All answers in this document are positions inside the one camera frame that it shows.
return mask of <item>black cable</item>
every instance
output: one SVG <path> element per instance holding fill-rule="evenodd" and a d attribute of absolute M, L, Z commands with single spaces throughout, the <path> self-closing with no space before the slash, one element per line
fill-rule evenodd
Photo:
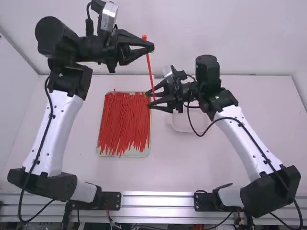
<path fill-rule="evenodd" d="M 194 81 L 196 81 L 195 77 L 193 77 L 192 75 L 187 74 L 187 76 L 188 76 L 189 78 L 192 78 Z"/>
<path fill-rule="evenodd" d="M 92 2 L 89 2 L 86 6 L 86 14 L 87 14 L 87 18 L 91 20 L 91 15 L 90 15 L 90 6 L 91 6 Z"/>
<path fill-rule="evenodd" d="M 233 212 L 230 212 L 230 213 L 228 214 L 228 216 L 227 216 L 222 222 L 220 222 L 220 223 L 218 223 L 217 225 L 214 225 L 213 227 L 208 228 L 208 229 L 206 229 L 206 230 L 211 230 L 211 229 L 215 229 L 215 228 L 219 227 L 221 224 L 223 224 L 223 223 L 231 216 L 232 213 L 233 213 Z"/>
<path fill-rule="evenodd" d="M 50 200 L 41 210 L 39 210 L 33 217 L 31 217 L 30 219 L 28 220 L 23 220 L 22 218 L 22 215 L 21 215 L 21 207 L 22 207 L 22 203 L 23 203 L 23 197 L 24 197 L 24 192 L 25 192 L 25 187 L 27 186 L 28 184 L 28 181 L 30 179 L 30 175 L 31 173 L 33 172 L 33 169 L 35 168 L 36 164 L 38 163 L 38 158 L 40 156 L 40 152 L 43 148 L 43 145 L 44 145 L 44 142 L 45 142 L 45 139 L 46 139 L 46 135 L 47 135 L 47 132 L 49 130 L 49 127 L 50 127 L 50 123 L 52 121 L 52 119 L 54 118 L 54 115 L 53 115 L 53 104 L 52 104 L 52 101 L 51 101 L 51 98 L 50 98 L 50 95 L 48 93 L 48 89 L 47 89 L 47 84 L 48 84 L 48 81 L 49 81 L 49 77 L 47 77 L 46 81 L 45 81 L 45 93 L 47 95 L 47 98 L 48 98 L 48 101 L 49 101 L 49 105 L 50 105 L 50 114 L 49 114 L 49 119 L 48 119 L 48 123 L 47 123 L 47 126 L 46 126 L 46 129 L 44 131 L 44 134 L 43 134 L 43 137 L 42 137 L 42 140 L 40 142 L 40 145 L 39 145 L 39 148 L 38 148 L 38 151 L 37 151 L 37 154 L 36 154 L 36 157 L 33 161 L 33 164 L 30 168 L 30 171 L 24 181 L 24 185 L 21 189 L 21 193 L 20 193 L 20 196 L 19 196 L 19 203 L 18 203 L 18 219 L 20 220 L 21 223 L 23 224 L 27 224 L 29 223 L 30 221 L 32 221 L 35 217 L 37 217 L 42 211 L 45 210 L 45 208 L 47 208 L 53 201 L 55 201 L 54 199 Z"/>
<path fill-rule="evenodd" d="M 285 184 L 285 182 L 283 181 L 283 179 L 280 177 L 280 175 L 278 174 L 278 172 L 276 171 L 276 169 L 273 167 L 270 159 L 265 155 L 265 153 L 263 152 L 263 150 L 260 148 L 259 144 L 255 141 L 255 139 L 253 138 L 253 136 L 250 134 L 250 132 L 247 130 L 247 128 L 244 126 L 244 124 L 242 122 L 240 122 L 238 119 L 234 118 L 234 117 L 221 117 L 221 118 L 218 118 L 216 120 L 214 120 L 213 122 L 211 122 L 211 124 L 205 129 L 205 131 L 202 133 L 202 134 L 198 134 L 193 125 L 192 125 L 192 122 L 191 122 L 191 118 L 190 118 L 190 115 L 189 115 L 189 102 L 188 102 L 188 107 L 187 107 L 187 113 L 188 113 L 188 120 L 189 120 L 189 123 L 191 125 L 191 128 L 193 130 L 193 132 L 198 136 L 198 137 L 203 137 L 207 131 L 212 127 L 213 124 L 215 124 L 216 122 L 220 121 L 220 120 L 225 120 L 225 119 L 229 119 L 229 120 L 234 120 L 238 123 L 238 126 L 240 126 L 241 128 L 244 129 L 244 131 L 247 133 L 247 135 L 249 136 L 249 138 L 251 139 L 251 141 L 254 143 L 254 145 L 257 147 L 257 149 L 259 150 L 259 152 L 261 153 L 262 157 L 265 159 L 265 161 L 268 163 L 268 165 L 270 166 L 270 168 L 273 170 L 273 172 L 275 173 L 277 179 L 279 180 L 279 182 L 283 185 L 284 189 L 285 190 L 289 190 L 287 185 Z M 301 210 L 296 202 L 296 200 L 294 199 L 293 200 L 294 202 L 294 205 L 297 209 L 297 212 L 298 212 L 298 216 L 299 216 L 299 221 L 300 221 L 300 225 L 297 229 L 294 229 L 294 228 L 291 228 L 290 226 L 288 226 L 285 222 L 283 222 L 279 217 L 277 217 L 275 214 L 273 213 L 270 213 L 273 217 L 275 217 L 278 221 L 280 221 L 282 224 L 284 224 L 287 228 L 291 229 L 291 230 L 301 230 L 302 227 L 303 227 L 303 216 L 302 216 L 302 213 L 301 213 Z"/>
<path fill-rule="evenodd" d="M 284 221 L 282 221 L 282 220 L 281 220 L 278 216 L 276 216 L 274 213 L 271 213 L 271 212 L 270 212 L 270 214 L 271 214 L 273 217 L 275 217 L 279 222 L 281 222 L 283 225 L 285 225 L 288 229 L 291 229 L 291 230 L 300 230 L 300 229 L 303 228 L 303 216 L 302 216 L 302 212 L 301 212 L 301 209 L 299 208 L 299 206 L 298 206 L 296 200 L 294 200 L 293 203 L 294 203 L 294 205 L 295 205 L 295 207 L 296 207 L 296 209 L 297 209 L 298 216 L 299 216 L 299 226 L 298 226 L 297 229 L 292 228 L 292 227 L 290 227 L 289 225 L 287 225 Z"/>
<path fill-rule="evenodd" d="M 132 227 L 130 227 L 130 230 L 134 229 L 138 224 L 136 223 L 135 225 L 133 225 Z"/>
<path fill-rule="evenodd" d="M 78 216 L 78 224 L 80 226 L 80 216 L 79 216 L 79 210 L 77 209 L 77 216 Z"/>
<path fill-rule="evenodd" d="M 136 227 L 146 228 L 146 229 L 154 229 L 154 230 L 166 230 L 166 229 L 152 227 L 152 226 L 148 226 L 148 225 L 136 225 Z"/>

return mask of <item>metal rail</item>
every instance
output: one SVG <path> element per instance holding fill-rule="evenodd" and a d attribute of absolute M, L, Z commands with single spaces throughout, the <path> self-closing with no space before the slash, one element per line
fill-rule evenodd
<path fill-rule="evenodd" d="M 307 220 L 307 195 L 296 197 L 301 208 L 304 222 Z M 0 221 L 18 221 L 17 207 L 19 193 L 0 191 Z M 40 210 L 49 199 L 26 193 L 24 195 L 22 215 L 30 218 Z M 114 221 L 119 223 L 161 223 L 161 224 L 217 224 L 228 212 L 196 212 L 193 206 L 192 192 L 122 192 L 120 211 L 110 211 Z M 61 222 L 65 203 L 55 201 L 46 208 L 35 222 Z M 299 219 L 294 205 L 286 206 L 274 212 L 289 225 L 298 225 Z M 105 211 L 80 211 L 81 222 L 108 222 Z M 77 212 L 71 214 L 71 222 L 77 222 Z M 271 215 L 254 219 L 257 225 L 280 225 Z M 233 224 L 231 216 L 225 224 Z"/>

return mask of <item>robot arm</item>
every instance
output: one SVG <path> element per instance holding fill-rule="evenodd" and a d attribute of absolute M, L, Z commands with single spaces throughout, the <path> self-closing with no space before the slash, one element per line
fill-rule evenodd
<path fill-rule="evenodd" d="M 251 181 L 237 190 L 227 184 L 214 189 L 212 194 L 196 193 L 194 201 L 199 201 L 201 196 L 204 198 L 201 203 L 211 207 L 206 211 L 233 210 L 235 206 L 244 208 L 256 218 L 294 201 L 301 177 L 299 171 L 295 166 L 285 167 L 271 153 L 247 122 L 233 94 L 221 87 L 216 57 L 203 55 L 196 58 L 196 80 L 193 82 L 182 83 L 187 74 L 173 66 L 165 76 L 154 87 L 154 90 L 163 88 L 164 91 L 155 93 L 160 98 L 149 103 L 149 107 L 168 113 L 176 109 L 182 113 L 183 103 L 188 102 L 189 115 L 189 103 L 197 100 L 200 109 L 226 134 Z M 152 90 L 147 92 L 148 96 L 152 94 Z"/>
<path fill-rule="evenodd" d="M 88 6 L 99 14 L 97 35 L 93 22 L 86 20 L 86 37 L 55 17 L 41 19 L 35 28 L 38 52 L 48 58 L 50 75 L 45 82 L 48 103 L 34 145 L 22 168 L 11 169 L 8 181 L 24 191 L 59 201 L 80 201 L 86 209 L 104 205 L 106 193 L 97 185 L 62 172 L 66 143 L 74 119 L 85 101 L 93 70 L 77 62 L 96 62 L 115 72 L 117 63 L 128 65 L 154 50 L 151 42 L 120 30 L 115 25 L 118 6 L 113 2 L 92 0 Z M 131 50 L 130 46 L 139 46 Z"/>

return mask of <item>pile of red sticks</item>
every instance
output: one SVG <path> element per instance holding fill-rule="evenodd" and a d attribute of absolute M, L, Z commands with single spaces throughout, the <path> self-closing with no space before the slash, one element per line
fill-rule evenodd
<path fill-rule="evenodd" d="M 143 152 L 150 139 L 150 98 L 145 93 L 105 95 L 98 138 L 100 155 L 121 156 L 131 147 Z"/>

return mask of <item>white arm casing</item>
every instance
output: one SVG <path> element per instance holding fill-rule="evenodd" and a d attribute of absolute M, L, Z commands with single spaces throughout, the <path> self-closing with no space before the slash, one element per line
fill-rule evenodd
<path fill-rule="evenodd" d="M 255 141 L 258 143 L 262 151 L 268 157 L 268 159 L 271 160 L 273 167 L 277 171 L 281 169 L 282 162 L 271 153 L 271 151 L 257 136 L 243 115 L 241 107 L 231 105 L 223 108 L 222 112 L 215 114 L 214 120 L 222 117 L 233 117 L 242 122 L 252 137 L 255 139 Z M 260 178 L 261 172 L 265 172 L 266 174 L 273 172 L 271 167 L 268 164 L 265 164 L 265 159 L 262 157 L 261 152 L 258 150 L 256 145 L 252 142 L 245 130 L 238 126 L 236 121 L 224 119 L 216 122 L 216 125 L 226 134 L 228 140 L 235 148 L 237 154 L 243 162 L 243 165 L 245 166 L 251 182 Z M 219 198 L 225 206 L 243 207 L 243 203 L 240 198 L 239 187 L 230 186 L 223 188 L 218 191 L 218 194 Z"/>
<path fill-rule="evenodd" d="M 75 117 L 83 104 L 83 100 L 76 95 L 68 97 L 66 92 L 56 90 L 49 95 L 53 103 L 53 114 L 56 117 L 52 119 L 46 135 L 39 157 L 40 163 L 35 166 L 32 174 L 40 175 L 42 172 L 45 172 L 48 173 L 48 177 L 51 177 L 60 175 L 62 172 L 63 155 L 68 136 Z M 42 141 L 42 136 L 49 119 L 49 107 L 50 105 L 47 103 L 34 145 L 23 163 L 26 172 L 29 172 Z"/>

